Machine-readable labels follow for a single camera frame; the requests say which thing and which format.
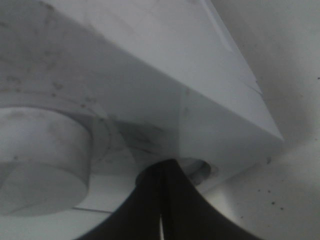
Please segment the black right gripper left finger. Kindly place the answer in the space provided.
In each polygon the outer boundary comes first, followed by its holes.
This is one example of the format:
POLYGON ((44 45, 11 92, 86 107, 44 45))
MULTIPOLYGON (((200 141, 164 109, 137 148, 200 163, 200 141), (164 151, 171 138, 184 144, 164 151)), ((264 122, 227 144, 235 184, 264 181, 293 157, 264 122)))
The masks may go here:
POLYGON ((159 240, 162 165, 147 168, 124 203, 82 240, 159 240))

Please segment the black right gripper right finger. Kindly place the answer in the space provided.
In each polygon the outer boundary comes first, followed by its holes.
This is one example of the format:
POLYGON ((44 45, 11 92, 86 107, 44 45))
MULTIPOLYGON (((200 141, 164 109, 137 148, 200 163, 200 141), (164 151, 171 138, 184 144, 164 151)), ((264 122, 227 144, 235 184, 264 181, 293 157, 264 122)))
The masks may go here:
POLYGON ((166 240, 258 240, 210 205, 178 162, 161 163, 162 227, 166 240))

